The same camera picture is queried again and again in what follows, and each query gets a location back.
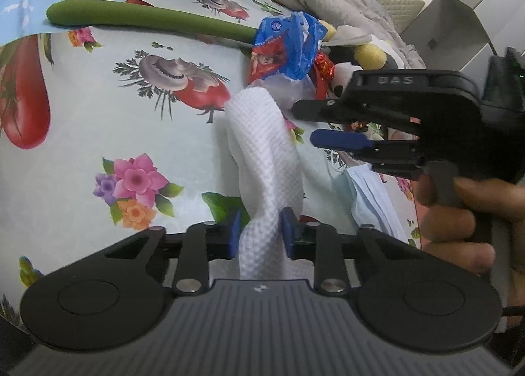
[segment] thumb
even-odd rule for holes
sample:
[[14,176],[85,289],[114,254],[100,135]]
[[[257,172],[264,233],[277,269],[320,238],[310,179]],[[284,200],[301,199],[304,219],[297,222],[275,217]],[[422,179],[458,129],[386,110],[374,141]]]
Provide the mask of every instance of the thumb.
[[525,219],[525,187],[500,179],[476,182],[457,177],[454,179],[454,188],[472,210],[495,214],[511,222]]

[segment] metal screw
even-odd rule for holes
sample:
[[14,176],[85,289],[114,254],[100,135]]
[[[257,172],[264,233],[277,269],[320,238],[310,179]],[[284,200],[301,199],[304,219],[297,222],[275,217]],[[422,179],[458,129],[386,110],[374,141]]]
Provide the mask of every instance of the metal screw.
[[344,281],[335,278],[329,278],[321,283],[321,288],[329,293],[340,293],[346,287],[347,285]]
[[202,283],[199,280],[193,278],[184,278],[177,281],[175,287],[184,293],[195,293],[202,287]]

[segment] blue plastic bag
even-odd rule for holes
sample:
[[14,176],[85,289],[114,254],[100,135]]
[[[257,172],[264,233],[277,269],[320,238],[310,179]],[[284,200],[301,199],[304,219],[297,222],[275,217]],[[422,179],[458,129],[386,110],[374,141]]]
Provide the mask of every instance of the blue plastic bag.
[[326,33],[327,29],[307,13],[264,18],[251,50],[248,83],[279,73],[303,79]]

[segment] gray ribbed plate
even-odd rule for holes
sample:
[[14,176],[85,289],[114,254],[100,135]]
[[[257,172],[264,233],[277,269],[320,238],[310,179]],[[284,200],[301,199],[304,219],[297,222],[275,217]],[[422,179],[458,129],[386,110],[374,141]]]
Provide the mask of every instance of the gray ribbed plate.
[[74,354],[38,346],[12,376],[499,376],[510,370],[484,348],[431,356],[369,332],[343,299],[305,281],[219,280],[177,299],[142,338]]

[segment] yellow object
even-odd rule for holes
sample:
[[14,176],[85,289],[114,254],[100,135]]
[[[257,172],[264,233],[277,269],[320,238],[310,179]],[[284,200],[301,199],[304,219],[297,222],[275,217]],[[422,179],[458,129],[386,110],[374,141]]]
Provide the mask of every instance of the yellow object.
[[365,71],[381,69],[387,62],[387,54],[375,44],[358,45],[354,58]]
[[328,29],[328,32],[326,33],[325,37],[323,38],[323,42],[326,42],[326,41],[330,41],[330,39],[333,38],[333,36],[335,35],[335,28],[328,22],[324,21],[324,20],[320,20],[319,21],[321,23],[321,25],[325,26],[326,29]]

